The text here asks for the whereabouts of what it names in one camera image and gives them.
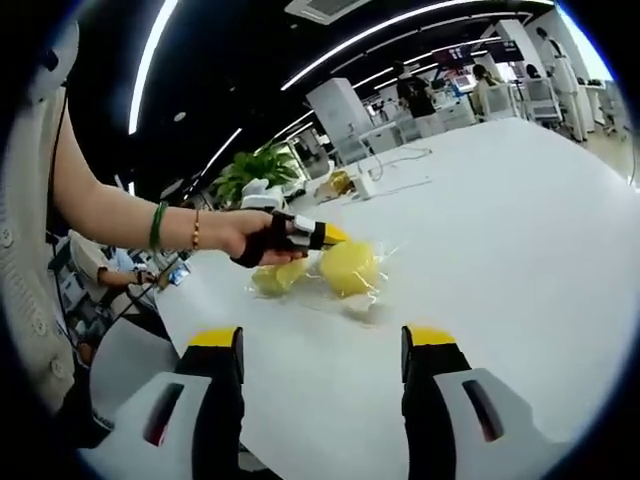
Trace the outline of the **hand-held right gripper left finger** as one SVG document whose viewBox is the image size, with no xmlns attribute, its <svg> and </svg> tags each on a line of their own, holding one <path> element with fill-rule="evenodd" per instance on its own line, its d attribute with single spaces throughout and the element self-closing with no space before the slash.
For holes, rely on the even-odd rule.
<svg viewBox="0 0 640 480">
<path fill-rule="evenodd" d="M 239 439 L 245 402 L 243 329 L 197 333 L 179 355 L 138 326 L 113 326 L 92 364 L 92 407 L 115 431 L 159 446 L 181 433 L 195 451 Z"/>
</svg>

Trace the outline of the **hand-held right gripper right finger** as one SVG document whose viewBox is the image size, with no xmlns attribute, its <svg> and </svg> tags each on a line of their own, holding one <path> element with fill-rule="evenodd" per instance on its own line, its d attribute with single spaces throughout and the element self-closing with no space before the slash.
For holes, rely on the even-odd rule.
<svg viewBox="0 0 640 480">
<path fill-rule="evenodd" d="M 401 376 L 411 453 L 556 453 L 530 405 L 484 368 L 473 368 L 456 340 L 435 328 L 401 330 Z"/>
</svg>

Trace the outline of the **person's left hand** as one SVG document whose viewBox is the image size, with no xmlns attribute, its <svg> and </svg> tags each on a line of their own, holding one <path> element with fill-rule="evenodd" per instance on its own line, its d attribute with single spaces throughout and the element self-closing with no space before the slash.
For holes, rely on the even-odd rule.
<svg viewBox="0 0 640 480">
<path fill-rule="evenodd" d="M 289 238 L 294 228 L 291 216 L 241 210 L 234 212 L 234 220 L 227 253 L 236 264 L 254 268 L 284 265 L 308 257 L 308 250 L 296 246 Z"/>
</svg>

